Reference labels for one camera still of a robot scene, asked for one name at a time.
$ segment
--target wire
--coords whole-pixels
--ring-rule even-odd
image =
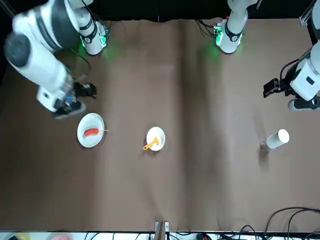
[[[319,234],[319,233],[320,233],[320,230],[311,232],[309,235],[307,235],[306,237],[302,238],[302,240],[305,240],[305,239],[309,238],[309,237],[312,236],[313,234]]]
[[[269,227],[269,225],[270,225],[270,222],[271,222],[272,218],[273,218],[276,214],[278,214],[278,213],[280,213],[280,212],[283,212],[283,211],[287,211],[287,210],[299,210],[299,211],[295,212],[295,213],[291,216],[289,223],[291,222],[293,216],[296,215],[297,213],[300,213],[300,212],[312,211],[312,212],[315,212],[315,213],[320,214],[320,209],[317,209],[317,208],[301,207],[301,206],[292,206],[292,207],[282,208],[282,209],[280,209],[280,210],[278,210],[278,211],[275,211],[275,212],[269,217],[268,222],[267,222],[267,224],[266,224],[266,226],[265,226],[264,233],[262,234],[263,237],[265,237],[265,234],[266,234],[267,231],[268,231],[268,227]]]
[[[289,62],[289,63],[287,63],[286,65],[283,66],[283,68],[281,69],[281,72],[280,72],[280,81],[282,81],[282,73],[284,72],[285,68],[290,66],[291,64],[294,64],[294,63],[298,62],[299,59],[300,58],[297,58],[297,59],[295,59],[295,60],[293,60],[293,61],[291,61],[291,62]]]
[[[189,232],[187,232],[187,233],[181,233],[181,232],[176,232],[176,234],[178,234],[178,235],[180,235],[180,236],[188,236],[188,235],[190,235],[191,234],[191,232],[190,232],[190,229],[189,229]]]
[[[295,216],[296,214],[301,213],[301,212],[306,212],[306,211],[308,211],[308,210],[302,209],[302,210],[296,211],[296,212],[295,212],[294,214],[292,214],[292,216],[290,217],[289,222],[288,222],[288,230],[287,230],[288,240],[289,240],[289,238],[290,238],[290,224],[291,224],[292,219],[294,218],[294,216]]]
[[[96,21],[99,21],[99,18],[90,10],[90,8],[89,8],[88,5],[85,3],[85,1],[84,1],[84,0],[81,0],[81,2],[84,4],[85,8],[90,12],[91,16],[93,16]]]
[[[93,240],[100,232],[97,232],[95,235],[93,235],[92,238],[90,238],[90,240]]]
[[[204,29],[207,31],[205,32],[201,26],[201,22],[199,22],[198,20],[195,20],[196,24],[198,25],[200,31],[201,31],[201,34],[203,37],[207,36],[207,37],[210,37],[212,38],[214,36],[214,34],[212,32],[209,31],[209,29],[207,29],[206,27],[204,27]]]
[[[257,239],[257,235],[256,235],[256,231],[254,230],[254,228],[252,227],[252,226],[250,226],[250,225],[244,225],[242,228],[241,228],[241,230],[239,231],[239,239],[238,240],[240,240],[240,238],[241,238],[241,233],[244,231],[244,229],[245,228],[250,228],[253,232],[254,232],[254,237],[255,237],[255,240],[258,240]]]
[[[75,55],[77,55],[79,58],[81,58],[83,61],[85,61],[86,62],[86,64],[88,65],[88,72],[86,72],[86,73],[84,73],[86,76],[88,76],[89,75],[89,73],[91,72],[91,64],[90,64],[90,62],[88,62],[88,60],[87,59],[85,59],[83,56],[81,56],[79,53],[77,53],[76,51],[74,51],[73,49],[71,49],[71,48],[68,48],[71,52],[73,52]]]
[[[171,237],[175,238],[176,240],[180,240],[179,238],[177,238],[176,236],[173,236],[172,234],[169,234]]]
[[[136,236],[135,240],[137,240],[140,235],[141,235],[141,233],[139,233],[139,234]]]
[[[198,21],[201,25],[203,25],[206,28],[210,28],[210,29],[214,28],[214,26],[204,23],[204,21],[202,19],[197,19],[196,21]]]
[[[297,215],[298,213],[302,213],[302,212],[313,212],[313,213],[320,214],[320,212],[318,210],[315,211],[313,209],[302,209],[302,210],[296,211],[294,214],[292,214],[292,216],[290,217],[289,222],[288,222],[288,229],[287,229],[288,240],[289,240],[289,237],[290,237],[290,224],[291,224],[291,221],[292,221],[292,219],[294,218],[295,215]]]

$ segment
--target white plate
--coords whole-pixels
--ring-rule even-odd
[[[97,135],[85,136],[85,131],[88,129],[105,130],[104,120],[99,114],[88,113],[85,115],[79,122],[78,129],[76,131],[79,143],[85,148],[92,148],[101,141],[104,136],[104,132],[100,131]]]
[[[146,143],[151,143],[155,139],[155,137],[160,141],[160,143],[153,144],[150,149],[152,151],[159,151],[165,145],[166,135],[165,132],[158,126],[154,126],[148,131],[148,133],[146,134]]]

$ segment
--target red sausage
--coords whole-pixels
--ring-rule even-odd
[[[98,133],[99,133],[99,129],[98,128],[90,128],[90,129],[84,131],[84,135],[85,136],[97,135]]]

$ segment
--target yellow spoon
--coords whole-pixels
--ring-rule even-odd
[[[143,150],[147,150],[148,148],[150,148],[153,144],[158,144],[159,143],[159,140],[158,138],[155,136],[154,137],[154,140],[152,142],[150,142],[149,144],[145,145],[143,147]]]

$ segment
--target white robotic arm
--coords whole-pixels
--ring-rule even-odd
[[[49,0],[46,4],[13,18],[12,33],[5,41],[9,63],[24,77],[39,85],[37,99],[56,117],[83,111],[77,97],[96,97],[92,84],[80,85],[53,52],[86,39],[85,49],[98,54],[107,41],[107,28],[93,21],[83,4],[92,1]]]
[[[261,2],[261,0],[228,0],[231,9],[230,16],[213,25],[215,44],[224,53],[232,54],[236,51],[248,20],[247,8],[258,3],[258,1]]]
[[[286,96],[294,95],[288,108],[292,111],[314,110],[320,108],[320,0],[312,9],[312,26],[318,42],[299,59],[295,60],[284,78],[272,79],[263,86],[263,96],[284,92]]]

